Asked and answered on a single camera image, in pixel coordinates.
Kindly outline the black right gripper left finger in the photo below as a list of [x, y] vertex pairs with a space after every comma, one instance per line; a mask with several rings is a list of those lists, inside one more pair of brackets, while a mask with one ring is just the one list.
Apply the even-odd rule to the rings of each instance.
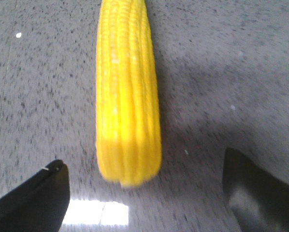
[[69, 202], [69, 170], [57, 159], [0, 197], [0, 232], [57, 232]]

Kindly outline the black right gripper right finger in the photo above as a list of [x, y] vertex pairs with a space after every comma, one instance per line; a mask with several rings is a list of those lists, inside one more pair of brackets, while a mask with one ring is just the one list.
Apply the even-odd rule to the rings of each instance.
[[234, 148], [224, 155], [223, 192], [243, 232], [289, 232], [289, 185]]

